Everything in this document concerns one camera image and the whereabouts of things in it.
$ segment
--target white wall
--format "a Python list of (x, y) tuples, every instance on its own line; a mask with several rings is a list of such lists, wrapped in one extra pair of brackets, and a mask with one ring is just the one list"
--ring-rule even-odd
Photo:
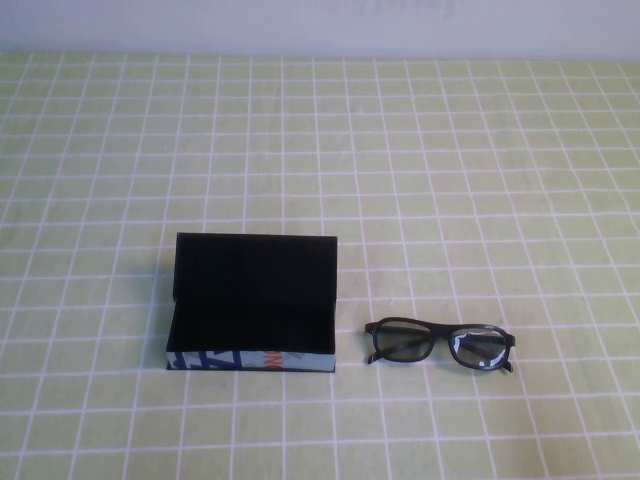
[(640, 1), (0, 0), (0, 49), (640, 60)]

